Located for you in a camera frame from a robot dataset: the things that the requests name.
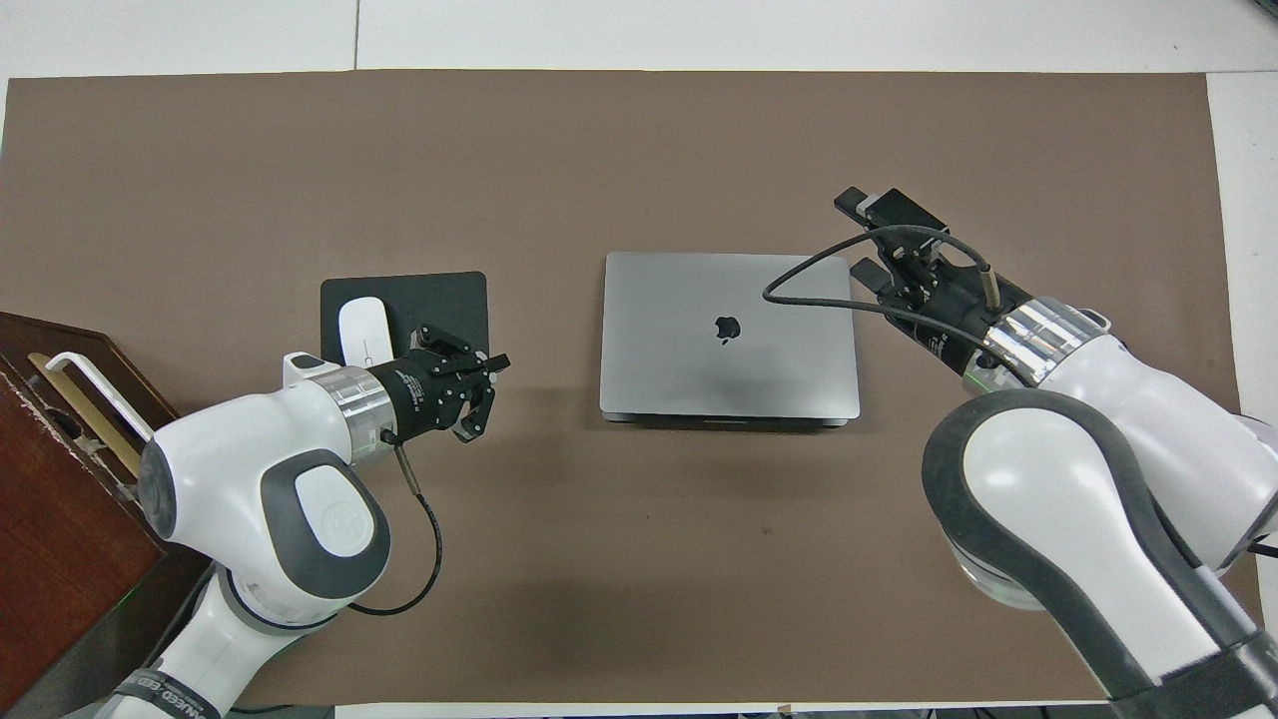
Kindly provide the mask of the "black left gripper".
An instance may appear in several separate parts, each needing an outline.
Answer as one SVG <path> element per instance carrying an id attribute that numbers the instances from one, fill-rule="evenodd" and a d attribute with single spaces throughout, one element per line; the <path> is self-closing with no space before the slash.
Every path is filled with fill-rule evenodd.
<path id="1" fill-rule="evenodd" d="M 464 444 L 484 435 L 496 400 L 491 384 L 474 386 L 475 375 L 511 367 L 506 354 L 475 352 L 475 344 L 420 324 L 409 336 L 400 358 L 372 365 L 368 372 L 386 391 L 395 414 L 396 441 L 410 441 L 428 430 L 452 427 Z"/>

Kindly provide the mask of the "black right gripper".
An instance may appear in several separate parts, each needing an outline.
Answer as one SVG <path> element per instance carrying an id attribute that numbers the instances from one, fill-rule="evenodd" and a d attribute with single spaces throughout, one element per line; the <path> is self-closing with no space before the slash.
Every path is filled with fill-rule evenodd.
<path id="1" fill-rule="evenodd" d="M 950 234 L 950 225 L 941 222 L 941 218 L 900 190 L 866 193 L 858 186 L 849 186 L 836 197 L 835 208 L 860 225 L 860 240 L 866 240 L 866 232 L 889 225 L 918 225 Z M 883 301 L 883 307 L 927 315 L 979 340 L 1005 314 L 1030 301 L 1030 292 L 999 276 L 996 278 L 999 309 L 992 310 L 987 307 L 985 291 L 975 266 L 955 266 L 942 255 L 927 263 L 919 252 L 884 250 L 883 263 L 886 268 L 872 258 L 861 258 L 850 267 L 850 277 L 866 287 L 877 301 Z M 895 324 L 904 336 L 918 342 L 957 374 L 964 374 L 976 355 L 973 342 L 950 331 L 915 324 L 895 315 L 889 315 L 889 324 Z"/>

